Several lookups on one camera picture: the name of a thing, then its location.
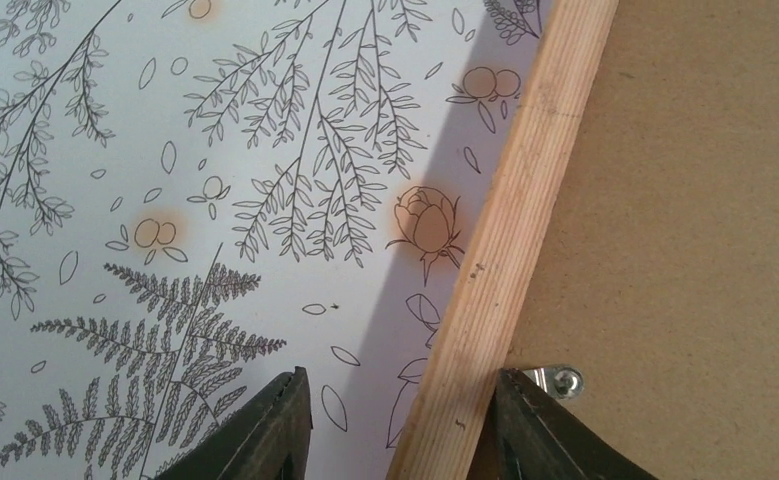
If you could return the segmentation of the brown cardboard backing board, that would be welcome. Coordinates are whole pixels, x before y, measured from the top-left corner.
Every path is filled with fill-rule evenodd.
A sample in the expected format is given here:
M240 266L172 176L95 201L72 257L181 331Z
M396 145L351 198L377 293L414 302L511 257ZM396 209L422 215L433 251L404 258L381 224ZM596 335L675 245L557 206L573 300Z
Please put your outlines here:
M779 479L779 1L623 1L509 349L662 479Z

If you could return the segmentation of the pink wooden picture frame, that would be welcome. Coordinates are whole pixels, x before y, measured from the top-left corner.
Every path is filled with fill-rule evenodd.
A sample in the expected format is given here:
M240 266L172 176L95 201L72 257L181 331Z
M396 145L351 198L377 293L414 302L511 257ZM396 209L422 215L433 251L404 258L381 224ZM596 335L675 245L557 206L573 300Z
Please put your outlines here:
M616 11L614 1L552 7L391 479L469 472Z

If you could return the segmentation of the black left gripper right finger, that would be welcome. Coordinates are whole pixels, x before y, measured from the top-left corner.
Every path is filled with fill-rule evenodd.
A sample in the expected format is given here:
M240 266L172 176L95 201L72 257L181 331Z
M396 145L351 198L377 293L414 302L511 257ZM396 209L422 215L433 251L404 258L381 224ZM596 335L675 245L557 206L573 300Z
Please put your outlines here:
M652 479L519 369L498 373L492 401L501 479Z

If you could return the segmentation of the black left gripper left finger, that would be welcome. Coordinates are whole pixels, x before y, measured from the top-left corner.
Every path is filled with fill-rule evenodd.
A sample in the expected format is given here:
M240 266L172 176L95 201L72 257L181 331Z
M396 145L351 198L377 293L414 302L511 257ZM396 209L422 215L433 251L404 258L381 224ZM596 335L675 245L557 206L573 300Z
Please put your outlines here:
M305 478L312 432L307 370L283 372L161 480Z

